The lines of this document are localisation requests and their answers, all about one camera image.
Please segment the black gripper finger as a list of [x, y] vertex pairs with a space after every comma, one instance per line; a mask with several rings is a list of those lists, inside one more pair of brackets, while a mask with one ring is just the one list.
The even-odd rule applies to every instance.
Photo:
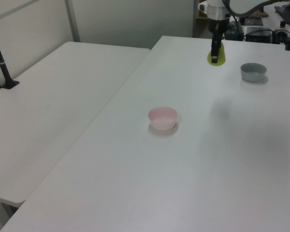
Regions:
[[219, 54], [219, 41], [217, 36], [213, 36], [212, 42], [211, 42], [211, 63], [217, 63], [218, 62], [218, 54]]

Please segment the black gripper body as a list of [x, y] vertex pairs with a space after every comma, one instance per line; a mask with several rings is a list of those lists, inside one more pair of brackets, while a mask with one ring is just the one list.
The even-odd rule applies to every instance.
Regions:
[[230, 19], [225, 18], [223, 20], [208, 19], [208, 30], [213, 36], [222, 39], [224, 33], [228, 30]]

